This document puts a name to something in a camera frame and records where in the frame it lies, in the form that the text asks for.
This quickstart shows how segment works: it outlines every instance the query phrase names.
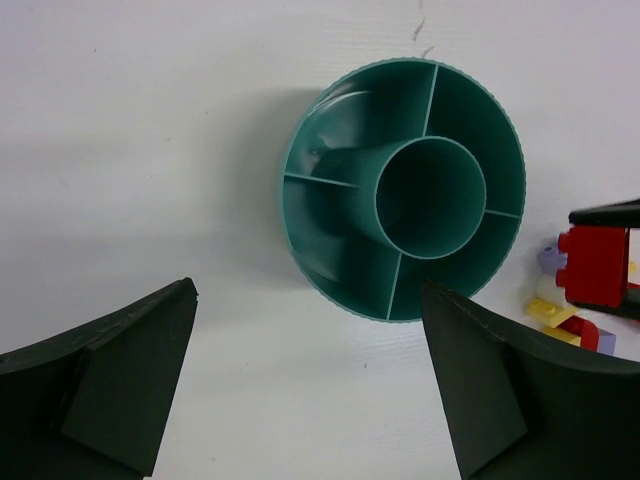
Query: red lego brick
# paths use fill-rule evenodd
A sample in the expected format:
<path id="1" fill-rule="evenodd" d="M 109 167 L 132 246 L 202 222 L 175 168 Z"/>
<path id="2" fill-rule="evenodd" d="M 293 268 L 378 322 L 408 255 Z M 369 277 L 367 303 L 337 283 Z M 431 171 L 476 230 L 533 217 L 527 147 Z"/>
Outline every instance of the red lego brick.
<path id="1" fill-rule="evenodd" d="M 567 265 L 558 270 L 556 285 L 567 301 L 617 307 L 627 288 L 629 229 L 572 227 L 558 239 Z"/>
<path id="2" fill-rule="evenodd" d="M 558 328 L 579 336 L 580 348 L 584 348 L 594 352 L 598 351 L 600 331 L 593 322 L 574 315 L 558 325 Z"/>

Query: toy block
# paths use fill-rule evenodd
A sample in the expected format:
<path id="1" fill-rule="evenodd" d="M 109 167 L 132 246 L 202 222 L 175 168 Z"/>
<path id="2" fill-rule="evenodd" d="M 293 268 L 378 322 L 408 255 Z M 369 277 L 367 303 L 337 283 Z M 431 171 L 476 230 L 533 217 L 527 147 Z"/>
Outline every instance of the toy block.
<path id="1" fill-rule="evenodd" d="M 577 335 L 574 335 L 573 333 L 569 333 L 566 330 L 563 330 L 562 328 L 544 327 L 542 329 L 542 333 L 549 335 L 550 337 L 553 337 L 557 340 L 566 342 L 569 345 L 574 345 L 576 347 L 580 346 L 580 337 Z"/>
<path id="2" fill-rule="evenodd" d="M 555 277 L 551 275 L 540 275 L 536 283 L 536 297 L 562 308 L 569 306 L 569 302 L 564 298 L 564 288 L 558 287 Z"/>
<path id="3" fill-rule="evenodd" d="M 629 229 L 572 227 L 558 239 L 568 253 L 567 265 L 556 273 L 571 303 L 618 307 L 627 287 Z"/>
<path id="4" fill-rule="evenodd" d="M 580 348 L 591 350 L 592 352 L 598 351 L 600 332 L 593 322 L 578 317 L 577 315 L 573 315 L 558 325 L 558 328 L 579 336 Z"/>
<path id="5" fill-rule="evenodd" d="M 536 297 L 527 304 L 525 312 L 543 325 L 555 328 L 572 315 L 578 313 L 578 309 L 574 306 L 562 308 Z"/>
<path id="6" fill-rule="evenodd" d="M 602 330 L 601 328 L 598 329 L 598 333 L 600 334 L 598 353 L 613 356 L 613 352 L 616 349 L 616 336 L 611 332 Z"/>
<path id="7" fill-rule="evenodd" d="M 547 245 L 536 256 L 538 265 L 545 275 L 554 275 L 567 264 L 567 254 L 558 250 L 557 242 Z"/>

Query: scratch mark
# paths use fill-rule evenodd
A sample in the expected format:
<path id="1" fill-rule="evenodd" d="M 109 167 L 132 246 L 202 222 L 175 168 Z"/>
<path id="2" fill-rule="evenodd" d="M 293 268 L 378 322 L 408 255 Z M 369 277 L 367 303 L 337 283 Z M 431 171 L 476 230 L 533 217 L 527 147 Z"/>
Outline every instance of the scratch mark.
<path id="1" fill-rule="evenodd" d="M 413 43 L 416 43 L 416 41 L 418 40 L 418 35 L 420 35 L 420 32 L 424 28 L 425 20 L 426 19 L 423 18 L 422 21 L 420 22 L 420 25 L 418 25 L 418 28 L 416 28 L 416 30 L 413 32 Z"/>
<path id="2" fill-rule="evenodd" d="M 424 52 L 422 52 L 420 54 L 420 57 L 425 58 L 429 54 L 429 52 L 431 50 L 433 50 L 434 48 L 436 48 L 436 46 L 435 45 L 431 45 L 429 48 L 427 48 Z"/>
<path id="3" fill-rule="evenodd" d="M 60 182 L 60 185 L 62 185 L 67 190 L 71 190 L 71 186 L 67 182 L 62 180 L 62 178 L 58 177 L 58 182 Z"/>
<path id="4" fill-rule="evenodd" d="M 533 335 L 532 335 L 532 336 L 530 336 L 529 338 L 530 338 L 533 342 L 535 342 L 535 343 L 537 343 L 538 345 L 540 345 L 540 346 L 541 346 L 542 348 L 544 348 L 545 350 L 551 350 L 551 349 L 549 348 L 549 346 L 548 346 L 548 345 L 545 345 L 544 343 L 542 343 L 542 342 L 540 342 L 540 341 L 536 340 L 535 338 L 533 338 Z"/>

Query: lego stud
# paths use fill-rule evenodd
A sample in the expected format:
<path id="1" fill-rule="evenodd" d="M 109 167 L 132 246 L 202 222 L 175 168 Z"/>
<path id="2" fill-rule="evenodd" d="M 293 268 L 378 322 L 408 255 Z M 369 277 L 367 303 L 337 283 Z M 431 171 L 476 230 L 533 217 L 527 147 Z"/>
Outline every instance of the lego stud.
<path id="1" fill-rule="evenodd" d="M 561 253 L 568 253 L 569 252 L 569 245 L 570 245 L 569 234 L 568 233 L 561 233 L 558 236 L 558 250 Z"/>
<path id="2" fill-rule="evenodd" d="M 525 307 L 527 315 L 551 328 L 557 327 L 567 318 L 575 315 L 577 311 L 578 309 L 574 306 L 562 308 L 537 297 L 532 299 Z"/>
<path id="3" fill-rule="evenodd" d="M 546 246 L 537 255 L 538 264 L 545 275 L 555 275 L 567 265 L 567 254 L 560 252 L 557 243 Z"/>

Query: white backdrop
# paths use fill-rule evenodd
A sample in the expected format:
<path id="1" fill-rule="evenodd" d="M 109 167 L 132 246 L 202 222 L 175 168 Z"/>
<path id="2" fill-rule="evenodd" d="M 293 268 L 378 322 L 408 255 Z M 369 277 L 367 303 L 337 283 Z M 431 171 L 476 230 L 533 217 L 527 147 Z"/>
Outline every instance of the white backdrop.
<path id="1" fill-rule="evenodd" d="M 191 276 L 154 478 L 458 478 L 421 325 L 341 311 L 284 250 L 280 152 L 329 83 L 434 47 L 522 141 L 523 226 L 476 296 L 522 321 L 568 212 L 638 195 L 639 44 L 623 0 L 1 2 L 0 351 Z"/>

